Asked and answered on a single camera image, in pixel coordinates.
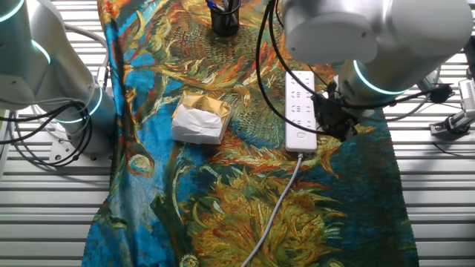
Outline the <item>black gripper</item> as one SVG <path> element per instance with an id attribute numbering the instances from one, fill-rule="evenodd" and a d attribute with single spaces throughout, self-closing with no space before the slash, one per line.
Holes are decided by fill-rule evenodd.
<path id="1" fill-rule="evenodd" d="M 342 103 L 335 97 L 337 84 L 329 83 L 325 92 L 313 97 L 315 122 L 319 130 L 328 130 L 328 134 L 341 142 L 346 142 L 355 136 L 355 126 L 362 122 L 361 118 L 351 114 L 342 107 Z"/>

